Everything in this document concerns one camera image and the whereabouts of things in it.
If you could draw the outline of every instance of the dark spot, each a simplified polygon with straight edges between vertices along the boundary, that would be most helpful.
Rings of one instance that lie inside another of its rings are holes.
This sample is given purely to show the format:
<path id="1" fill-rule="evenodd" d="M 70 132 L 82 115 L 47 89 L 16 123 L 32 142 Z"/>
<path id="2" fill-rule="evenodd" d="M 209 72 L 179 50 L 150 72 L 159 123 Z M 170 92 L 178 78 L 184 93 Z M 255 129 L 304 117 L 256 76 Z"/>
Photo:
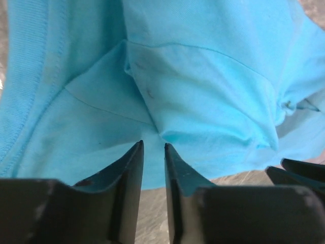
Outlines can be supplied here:
<path id="1" fill-rule="evenodd" d="M 75 187 L 86 187 L 92 185 L 93 182 L 89 179 L 83 179 L 75 184 Z"/>
<path id="2" fill-rule="evenodd" d="M 141 65 L 141 64 L 139 64 L 139 63 L 135 63 L 135 65 L 136 65 L 140 70 L 145 70 L 145 69 L 146 69 L 143 65 Z"/>
<path id="3" fill-rule="evenodd" d="M 154 99 L 153 95 L 151 94 L 151 91 L 149 88 L 147 88 L 147 94 L 150 98 Z"/>

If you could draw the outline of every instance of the blue fabric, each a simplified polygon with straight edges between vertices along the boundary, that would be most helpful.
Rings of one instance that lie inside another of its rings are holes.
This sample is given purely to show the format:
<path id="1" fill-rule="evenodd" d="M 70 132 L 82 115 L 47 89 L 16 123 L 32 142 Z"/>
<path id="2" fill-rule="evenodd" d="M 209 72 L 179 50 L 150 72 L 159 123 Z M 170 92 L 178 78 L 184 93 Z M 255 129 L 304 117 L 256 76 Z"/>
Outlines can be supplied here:
<path id="1" fill-rule="evenodd" d="M 145 142 L 207 178 L 325 148 L 325 33 L 295 0 L 10 0 L 0 176 L 68 184 Z"/>

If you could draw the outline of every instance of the seam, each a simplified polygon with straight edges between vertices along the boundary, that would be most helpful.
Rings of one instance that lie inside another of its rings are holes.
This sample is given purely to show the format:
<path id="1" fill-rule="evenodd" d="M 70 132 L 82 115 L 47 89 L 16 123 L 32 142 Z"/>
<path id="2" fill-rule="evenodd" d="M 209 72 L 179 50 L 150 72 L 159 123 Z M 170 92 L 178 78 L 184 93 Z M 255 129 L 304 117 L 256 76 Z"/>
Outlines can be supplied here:
<path id="1" fill-rule="evenodd" d="M 218 53 L 218 54 L 220 54 L 220 55 L 222 55 L 222 56 L 225 56 L 225 57 L 230 58 L 231 60 L 233 60 L 233 61 L 235 61 L 235 62 L 241 64 L 242 66 L 248 68 L 249 70 L 253 71 L 254 73 L 258 74 L 259 76 L 263 77 L 263 78 L 266 79 L 268 82 L 270 82 L 268 78 L 266 78 L 264 75 L 260 74 L 260 73 L 257 72 L 256 70 L 252 69 L 251 67 L 247 66 L 246 64 L 244 64 L 244 63 L 238 61 L 237 59 L 235 59 L 235 58 L 233 58 L 233 57 L 231 57 L 231 56 L 229 56 L 229 55 L 227 55 L 227 54 L 224 54 L 224 53 L 222 53 L 222 52 L 220 52 L 220 51 L 217 51 L 217 50 L 214 50 L 214 49 L 212 49 L 212 48 L 208 48 L 208 47 L 200 47 L 200 46 L 188 45 L 188 44 L 182 44 L 182 43 L 177 43 L 177 42 L 170 42 L 170 43 L 164 43 L 164 44 L 152 45 L 152 46 L 150 46 L 150 45 L 144 45 L 144 44 L 141 44 L 141 43 L 132 42 L 132 41 L 129 41 L 129 40 L 128 40 L 128 42 L 131 43 L 131 44 L 134 44 L 134 45 L 138 45 L 138 46 L 142 46 L 142 47 L 147 47 L 147 48 L 163 48 L 163 47 L 168 47 L 168 46 L 176 45 L 176 46 L 183 46 L 183 47 L 190 47 L 190 48 L 198 48 L 198 49 L 202 49 L 202 50 L 212 51 L 212 52 Z"/>
<path id="2" fill-rule="evenodd" d="M 65 23 L 66 22 L 66 12 L 65 12 L 65 5 L 63 4 L 62 1 L 61 2 L 61 11 L 60 11 L 60 18 L 63 20 L 63 22 Z M 48 18 L 49 18 L 49 15 L 48 15 L 48 9 L 47 9 L 47 21 L 46 21 L 46 25 L 47 25 L 47 28 L 46 28 L 46 32 L 45 32 L 45 35 L 46 35 L 46 40 L 45 40 L 45 44 L 44 44 L 44 55 L 43 55 L 43 68 L 42 68 L 42 72 L 40 73 L 40 77 L 39 77 L 39 84 L 41 83 L 41 78 L 42 78 L 42 74 L 43 74 L 43 69 L 44 69 L 44 64 L 45 64 L 45 60 L 46 60 L 46 45 L 47 45 L 47 34 L 48 34 Z M 35 127 L 37 125 L 37 123 L 40 121 L 40 119 L 43 117 L 43 115 L 45 114 L 46 110 L 48 109 L 48 107 L 50 106 L 50 104 L 52 103 L 52 101 L 57 97 L 55 96 L 54 98 L 52 97 L 54 95 L 54 86 L 55 86 L 55 80 L 58 78 L 58 75 L 59 75 L 59 72 L 60 72 L 60 60 L 61 60 L 61 57 L 62 57 L 62 54 L 63 54 L 63 48 L 64 48 L 64 41 L 63 41 L 63 36 L 64 36 L 64 28 L 61 28 L 60 30 L 60 37 L 59 37 L 59 50 L 58 50 L 58 59 L 57 59 L 57 62 L 56 62 L 56 65 L 55 65 L 55 73 L 53 74 L 53 81 L 52 81 L 52 84 L 51 84 L 51 87 L 50 87 L 50 93 L 49 93 L 49 97 L 50 99 L 47 100 L 46 102 L 46 106 L 44 107 L 43 111 L 40 113 L 39 115 L 39 119 L 37 120 L 36 124 L 34 125 L 34 127 L 31 129 L 30 131 L 30 136 L 29 138 L 32 136 L 34 130 L 35 130 Z M 17 133 L 17 137 L 16 137 L 16 140 L 13 142 L 13 144 L 11 145 L 11 148 L 13 147 L 13 145 L 15 144 L 15 142 L 17 141 L 18 137 L 19 137 L 19 134 L 22 132 L 22 129 L 25 125 L 25 122 L 30 114 L 30 109 L 35 101 L 35 95 L 36 93 L 34 94 L 34 99 L 31 101 L 31 106 L 28 110 L 28 114 L 26 116 L 26 119 L 24 121 L 24 124 L 22 124 L 22 127 L 21 127 L 21 130 L 19 131 L 19 133 Z M 10 161 L 10 163 L 6 166 L 6 168 L 2 171 L 2 173 L 0 175 L 5 175 L 9 170 L 10 168 L 12 168 L 12 166 L 15 164 L 16 160 L 21 157 L 21 155 L 23 154 L 23 152 L 25 151 L 26 147 L 28 145 L 28 141 L 26 141 L 23 146 L 21 147 L 20 151 L 17 153 L 17 155 Z M 14 170 L 14 172 L 12 173 L 12 177 L 14 177 L 16 175 L 16 170 Z"/>
<path id="3" fill-rule="evenodd" d="M 130 120 L 133 120 L 133 121 L 137 121 L 137 122 L 140 122 L 140 123 L 143 123 L 143 124 L 146 124 L 146 125 L 149 125 L 149 126 L 152 126 L 154 127 L 153 124 L 149 124 L 147 122 L 144 122 L 144 121 L 141 121 L 141 120 L 138 120 L 138 119 L 134 119 L 134 118 L 130 118 L 130 117 L 127 117 L 127 116 L 124 116 L 124 115 L 121 115 L 121 114 L 118 114 L 118 113 L 114 113 L 112 111 L 108 111 L 108 110 L 105 110 L 105 109 L 101 109 L 101 108 L 98 108 L 96 106 L 92 106 L 88 103 L 85 103 L 84 101 L 80 100 L 79 98 L 77 98 L 76 96 L 74 96 L 71 92 L 69 92 L 67 89 L 65 89 L 72 97 L 74 97 L 76 100 L 78 100 L 79 102 L 82 102 L 83 104 L 89 106 L 89 107 L 92 107 L 92 108 L 95 108 L 95 109 L 98 109 L 100 111 L 104 111 L 104 112 L 107 112 L 107 113 L 110 113 L 110 114 L 113 114 L 113 115 L 117 115 L 117 116 L 120 116 L 120 117 L 123 117 L 123 118 L 127 118 L 127 119 L 130 119 Z"/>
<path id="4" fill-rule="evenodd" d="M 48 5 L 47 5 L 47 9 L 46 9 L 46 16 L 47 16 L 47 19 L 45 21 L 43 21 L 43 25 L 46 27 L 45 30 L 44 30 L 44 36 L 47 36 L 47 33 L 48 33 Z M 46 41 L 44 43 L 44 47 L 43 47 L 43 50 L 42 50 L 42 56 L 43 58 L 45 57 L 45 53 L 46 53 Z M 42 78 L 42 73 L 43 73 L 43 69 L 44 69 L 44 61 L 42 62 L 42 71 L 39 72 L 38 76 L 37 76 L 37 85 L 35 87 L 35 91 L 38 89 L 39 87 L 39 84 L 40 84 L 40 81 L 41 81 L 41 78 Z M 30 99 L 29 103 L 28 103 L 28 106 L 27 106 L 27 109 L 26 109 L 26 114 L 24 115 L 24 117 L 22 118 L 22 122 L 20 124 L 20 126 L 18 127 L 18 130 L 16 130 L 16 132 L 14 133 L 14 139 L 12 140 L 12 142 L 7 146 L 7 150 L 5 150 L 5 152 L 3 153 L 3 156 L 0 158 L 0 162 L 2 162 L 4 160 L 4 158 L 6 157 L 6 155 L 8 154 L 8 152 L 13 148 L 14 144 L 16 143 L 19 135 L 21 134 L 24 126 L 25 126 L 25 123 L 29 117 L 29 114 L 30 114 L 30 110 L 34 104 L 34 101 L 35 101 L 35 96 L 36 96 L 36 92 L 33 93 L 33 96 L 32 98 Z M 11 167 L 13 163 L 10 163 L 7 165 L 7 167 L 0 173 L 0 176 L 5 174 L 9 168 Z"/>

